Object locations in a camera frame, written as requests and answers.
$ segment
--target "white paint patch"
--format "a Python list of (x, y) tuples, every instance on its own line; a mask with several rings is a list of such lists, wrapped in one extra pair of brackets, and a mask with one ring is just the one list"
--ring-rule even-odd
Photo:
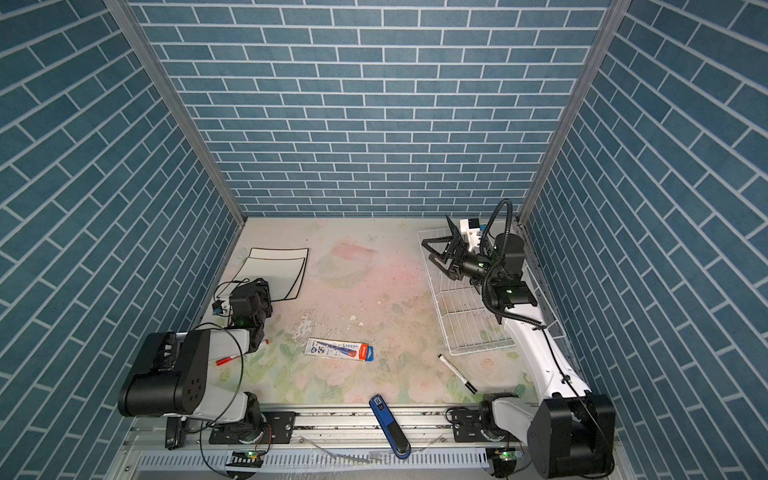
[(293, 339), (298, 343), (306, 342), (311, 336), (312, 331), (315, 328), (315, 319), (310, 318), (308, 313), (304, 313), (301, 316), (301, 321), (296, 327), (296, 331), (293, 332)]

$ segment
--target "blue device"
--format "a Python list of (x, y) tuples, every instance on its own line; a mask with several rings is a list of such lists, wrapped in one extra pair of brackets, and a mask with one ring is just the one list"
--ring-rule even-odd
[(395, 457), (401, 460), (408, 458), (411, 455), (411, 444), (402, 433), (400, 425), (395, 421), (395, 417), (392, 416), (382, 396), (374, 396), (368, 402), (368, 405), (371, 406), (373, 415), (376, 415), (376, 420), (379, 420), (379, 425), (381, 425), (389, 446), (392, 447), (392, 451), (395, 453)]

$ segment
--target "pen package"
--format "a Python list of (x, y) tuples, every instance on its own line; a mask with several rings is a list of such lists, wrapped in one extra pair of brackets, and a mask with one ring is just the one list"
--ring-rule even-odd
[(373, 347), (367, 343), (340, 342), (310, 338), (306, 342), (304, 355), (324, 356), (328, 359), (348, 359), (360, 362), (373, 361)]

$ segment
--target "black mounting plate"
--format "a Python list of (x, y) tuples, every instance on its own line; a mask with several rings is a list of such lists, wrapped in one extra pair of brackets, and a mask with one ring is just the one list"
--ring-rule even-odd
[[(265, 433), (269, 435), (269, 427), (272, 426), (272, 443), (286, 444), (290, 443), (293, 434), (293, 423), (296, 421), (295, 412), (262, 412), (266, 419)], [(259, 442), (259, 447), (266, 447), (267, 441)], [(211, 445), (247, 445), (238, 442), (235, 435), (227, 435), (216, 429), (211, 429), (208, 443)]]
[(448, 412), (453, 423), (453, 441), (456, 443), (487, 442), (480, 429), (480, 412), (460, 409)]

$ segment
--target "floral tablecloth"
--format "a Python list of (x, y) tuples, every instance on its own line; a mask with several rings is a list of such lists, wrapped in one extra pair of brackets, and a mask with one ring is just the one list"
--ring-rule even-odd
[[(265, 327), (269, 345), (245, 356), (242, 390), (261, 403), (367, 403), (376, 393), (392, 404), (474, 403), (487, 392), (514, 392), (535, 402), (514, 347), (448, 355), (477, 395), (439, 361), (447, 349), (416, 232), (441, 225), (425, 219), (249, 219), (221, 281), (233, 277), (251, 247), (309, 247), (310, 255), (299, 297), (274, 303)], [(204, 321), (217, 319), (208, 313)], [(304, 355), (310, 337), (366, 342), (374, 360)], [(238, 359), (211, 368), (219, 384), (237, 384)]]

